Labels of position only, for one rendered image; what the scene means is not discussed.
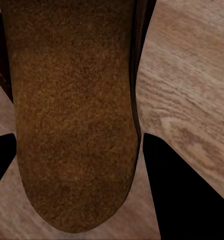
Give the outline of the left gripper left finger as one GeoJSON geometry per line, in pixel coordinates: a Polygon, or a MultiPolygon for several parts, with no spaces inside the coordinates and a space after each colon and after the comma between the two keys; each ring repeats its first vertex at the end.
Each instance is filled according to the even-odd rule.
{"type": "Polygon", "coordinates": [[[17,139],[13,133],[0,136],[0,180],[17,155],[17,139]]]}

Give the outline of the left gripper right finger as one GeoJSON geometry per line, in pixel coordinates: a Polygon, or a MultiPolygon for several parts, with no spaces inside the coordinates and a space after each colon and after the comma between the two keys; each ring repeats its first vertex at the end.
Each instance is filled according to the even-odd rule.
{"type": "Polygon", "coordinates": [[[161,240],[224,240],[224,199],[163,139],[143,153],[161,240]]]}

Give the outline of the sandal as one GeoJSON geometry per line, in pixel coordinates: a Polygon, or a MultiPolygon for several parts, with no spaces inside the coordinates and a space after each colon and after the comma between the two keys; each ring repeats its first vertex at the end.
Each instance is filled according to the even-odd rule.
{"type": "Polygon", "coordinates": [[[58,230],[97,228],[130,192],[156,1],[0,0],[0,85],[14,104],[21,180],[58,230]]]}

